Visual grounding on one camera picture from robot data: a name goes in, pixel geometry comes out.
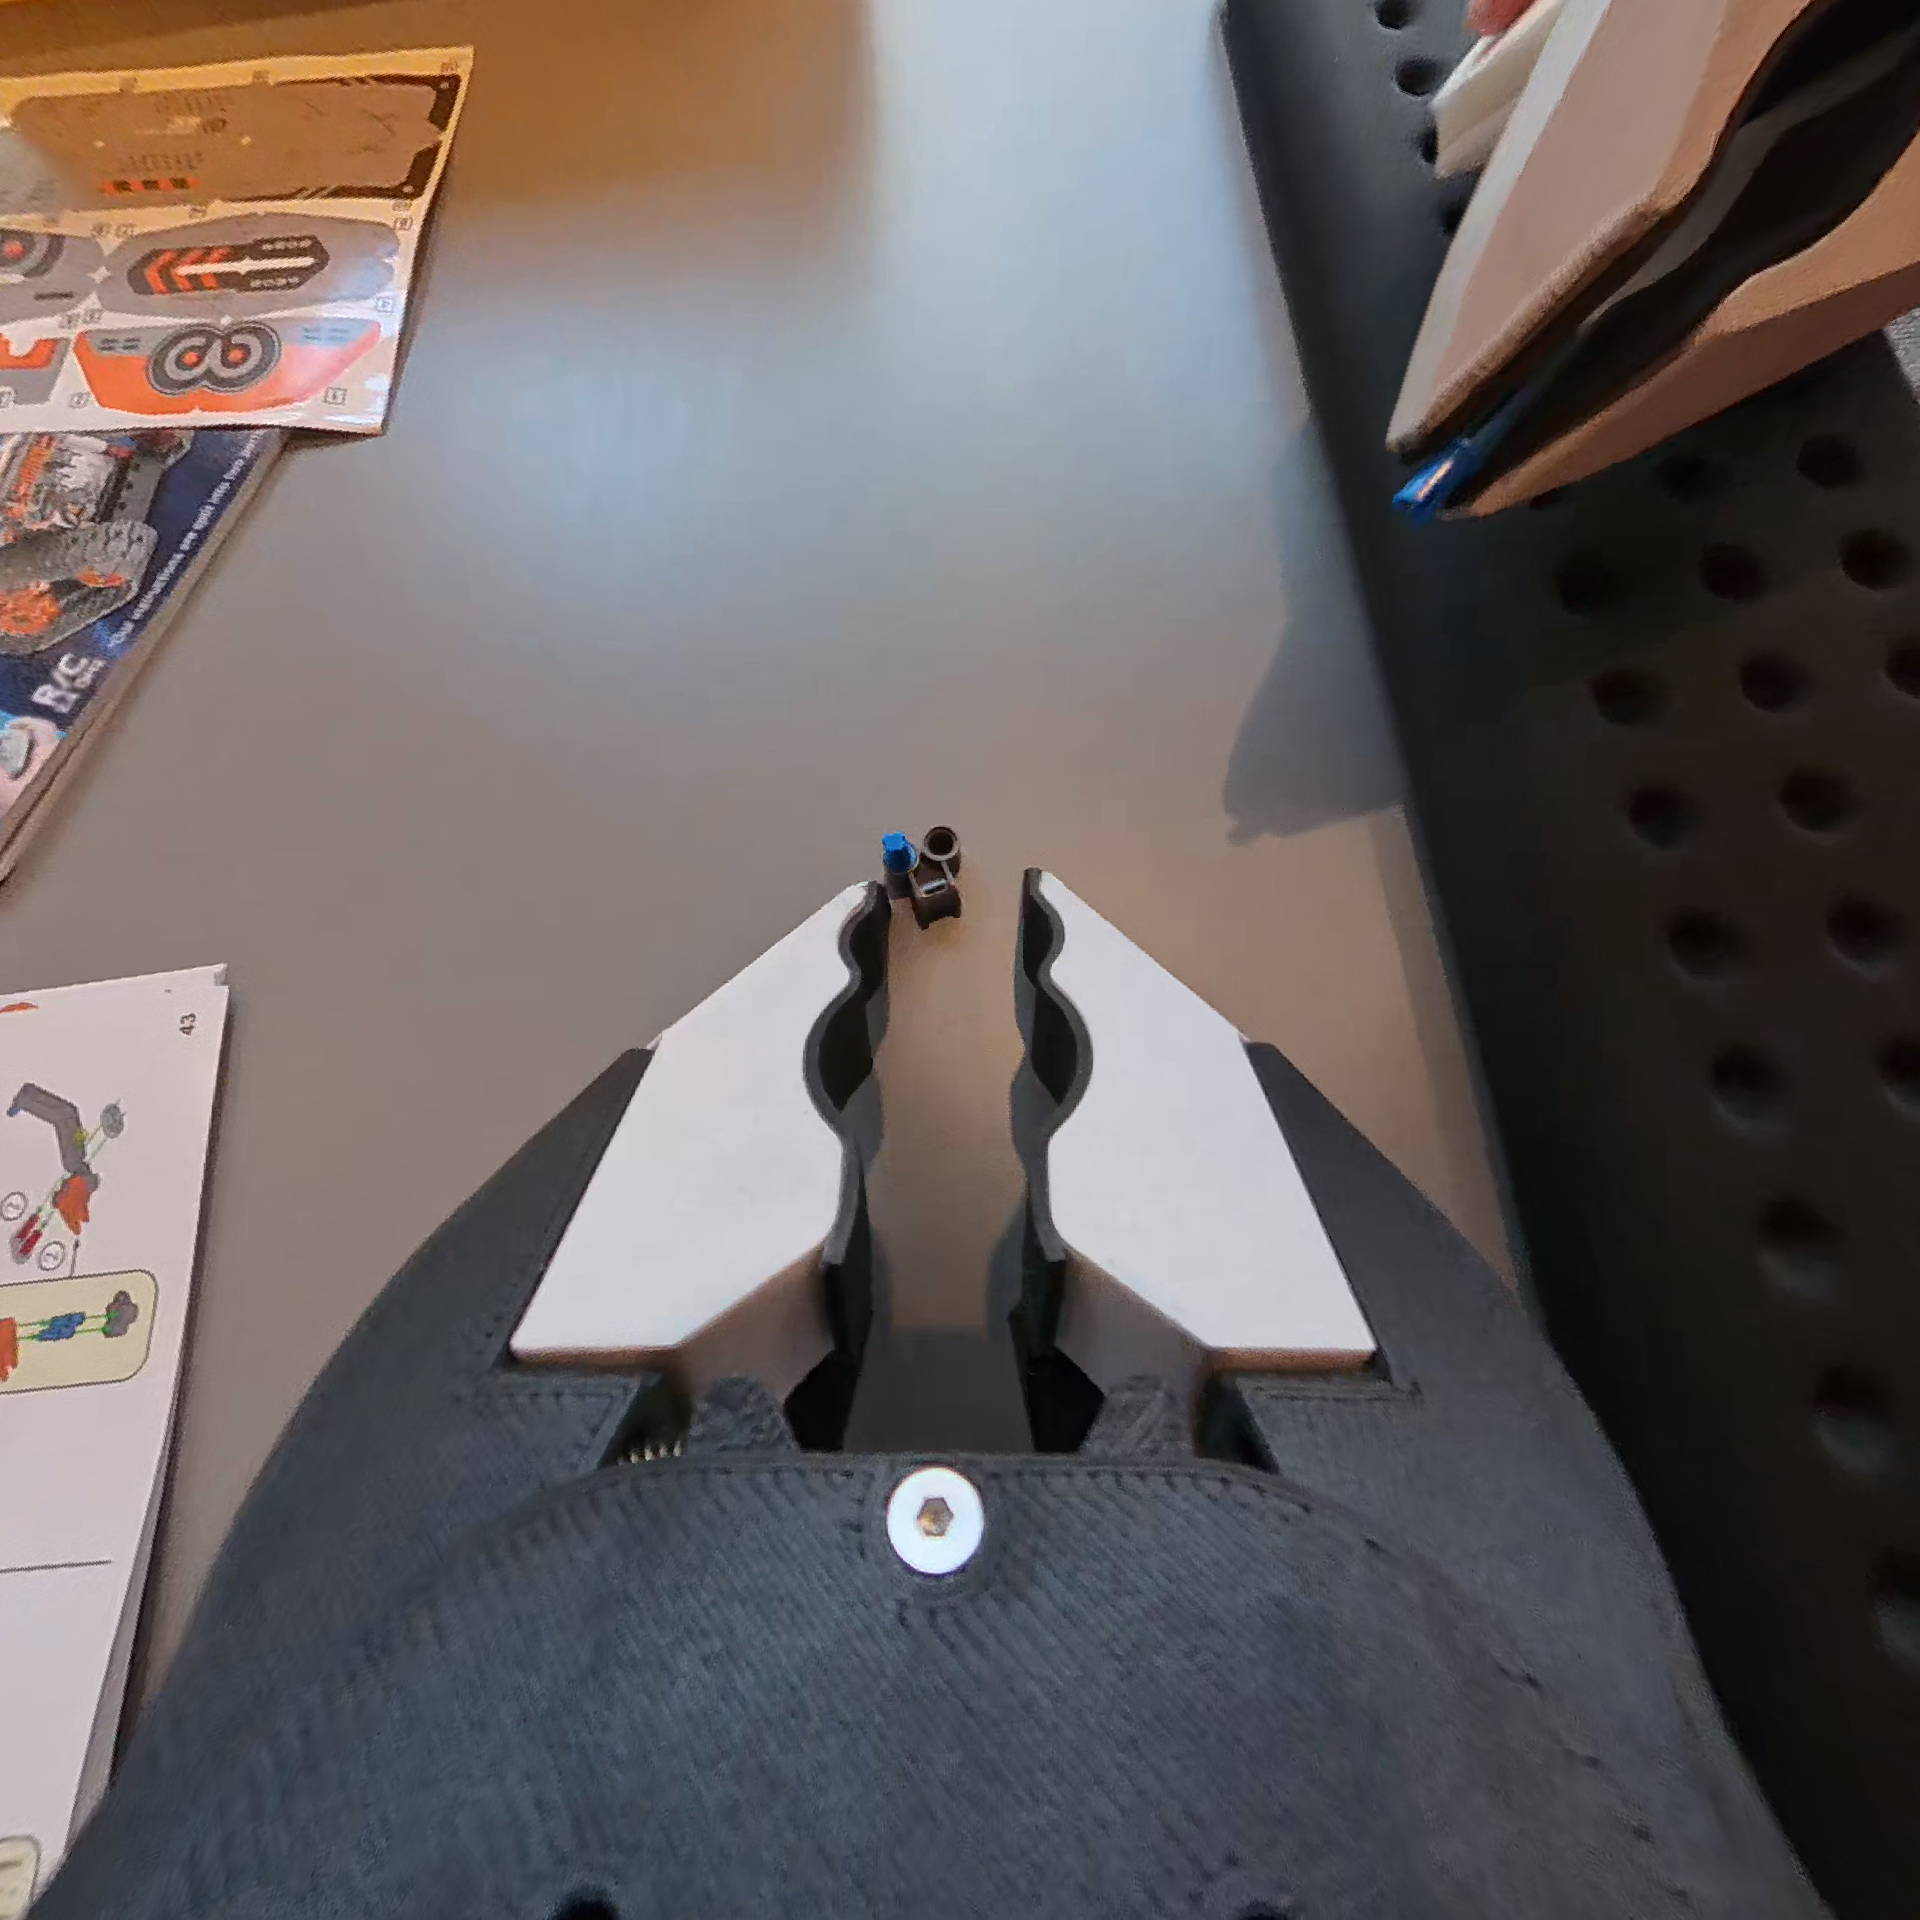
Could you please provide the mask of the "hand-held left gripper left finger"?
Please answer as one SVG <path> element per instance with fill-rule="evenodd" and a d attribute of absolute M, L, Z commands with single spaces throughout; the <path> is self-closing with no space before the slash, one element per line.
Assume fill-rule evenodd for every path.
<path fill-rule="evenodd" d="M 513 1363 L 851 1405 L 874 1321 L 851 1109 L 874 1076 L 888 933 L 884 889 L 853 884 L 656 1035 Z"/>

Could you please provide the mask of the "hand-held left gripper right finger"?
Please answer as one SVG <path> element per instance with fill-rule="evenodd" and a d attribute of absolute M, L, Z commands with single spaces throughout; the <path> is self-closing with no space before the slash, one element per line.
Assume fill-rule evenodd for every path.
<path fill-rule="evenodd" d="M 1370 1372 L 1379 1342 L 1247 1037 L 1045 868 L 1023 874 L 1016 965 L 1045 1095 L 1023 1358 L 1101 1396 L 1155 1380 L 1187 1412 L 1224 1377 Z"/>

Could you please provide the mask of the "dark grey tube connector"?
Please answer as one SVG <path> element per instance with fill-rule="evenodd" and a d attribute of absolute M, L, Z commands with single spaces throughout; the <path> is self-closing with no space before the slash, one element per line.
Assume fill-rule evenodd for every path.
<path fill-rule="evenodd" d="M 881 874 L 881 884 L 888 900 L 904 905 L 909 912 L 913 925 L 921 932 L 930 930 L 942 921 L 960 918 L 962 896 L 957 891 L 957 879 L 962 872 L 962 842 L 953 828 L 946 824 L 934 824 L 920 833 L 916 840 L 907 833 L 914 844 L 920 861 L 914 872 L 909 875 L 909 886 L 888 889 L 884 886 L 884 875 Z"/>

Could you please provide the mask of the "grey desk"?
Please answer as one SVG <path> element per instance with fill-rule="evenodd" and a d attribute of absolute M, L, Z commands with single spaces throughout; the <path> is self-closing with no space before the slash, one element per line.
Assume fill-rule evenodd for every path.
<path fill-rule="evenodd" d="M 1045 867 L 1509 1275 L 1214 4 L 20 4 L 3 71 L 467 45 L 388 428 L 283 453 L 3 884 L 3 983 L 224 965 L 128 1709 L 388 1273 L 886 830 L 858 1449 L 1020 1449 Z"/>

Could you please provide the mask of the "black perforated chair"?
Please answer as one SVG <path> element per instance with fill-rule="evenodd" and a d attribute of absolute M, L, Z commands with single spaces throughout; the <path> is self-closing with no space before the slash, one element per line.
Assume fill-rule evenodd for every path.
<path fill-rule="evenodd" d="M 1543 508 L 1382 448 L 1458 4 L 1222 43 L 1534 1299 L 1835 1917 L 1917 1901 L 1917 465 L 1884 333 Z"/>

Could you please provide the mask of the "open white instruction booklet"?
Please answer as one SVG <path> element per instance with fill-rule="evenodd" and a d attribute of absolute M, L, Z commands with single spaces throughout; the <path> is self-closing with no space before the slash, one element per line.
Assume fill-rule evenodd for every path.
<path fill-rule="evenodd" d="M 226 1028 L 223 967 L 3 997 L 3 1917 L 29 1912 L 110 1771 Z"/>

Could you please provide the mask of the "closed blue booklet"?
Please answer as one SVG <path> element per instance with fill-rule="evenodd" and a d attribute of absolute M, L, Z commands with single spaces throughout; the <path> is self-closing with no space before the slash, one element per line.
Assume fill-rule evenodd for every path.
<path fill-rule="evenodd" d="M 1 875 L 286 441 L 276 428 L 3 437 Z"/>

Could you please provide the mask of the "orange sticker sheet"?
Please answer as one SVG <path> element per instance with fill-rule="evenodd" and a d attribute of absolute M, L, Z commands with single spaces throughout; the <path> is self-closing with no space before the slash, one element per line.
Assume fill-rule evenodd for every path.
<path fill-rule="evenodd" d="M 4 78 L 3 430 L 379 437 L 471 60 Z"/>

